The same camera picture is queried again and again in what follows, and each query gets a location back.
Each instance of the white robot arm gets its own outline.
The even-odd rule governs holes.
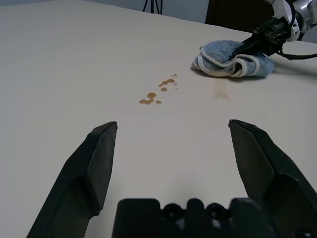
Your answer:
[[[298,40],[300,33],[305,33],[317,25],[317,0],[265,0],[272,4],[274,16],[253,30],[252,37],[245,40],[233,54],[263,53],[267,56],[277,53],[289,60],[305,60],[317,57],[294,56],[283,53],[283,44]]]

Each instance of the black tripod leg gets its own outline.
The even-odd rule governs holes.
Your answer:
[[[147,8],[147,5],[148,5],[148,0],[145,1],[144,8],[143,8],[143,12],[144,12],[145,9]]]
[[[158,0],[155,0],[155,5],[157,6],[157,11],[158,11],[158,14],[160,14],[160,12],[159,12],[159,4],[158,4]]]
[[[154,0],[151,0],[151,13],[154,13]]]

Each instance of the wall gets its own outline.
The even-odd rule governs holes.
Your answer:
[[[143,10],[145,0],[89,0],[133,10]],[[189,21],[205,22],[209,0],[163,0],[163,15]],[[151,0],[146,12],[150,11]]]

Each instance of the brown liquid droplet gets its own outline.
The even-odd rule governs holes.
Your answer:
[[[148,100],[142,99],[139,101],[140,104],[146,104],[146,105],[150,105],[152,102],[154,102],[154,99],[157,95],[155,93],[149,93],[148,94]]]
[[[169,80],[163,81],[163,83],[161,83],[159,85],[159,87],[161,87],[163,85],[167,85],[168,83],[175,83],[175,80],[170,78]]]

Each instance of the dark furniture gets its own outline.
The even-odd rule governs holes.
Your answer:
[[[206,24],[251,32],[273,15],[272,6],[263,0],[210,0]]]

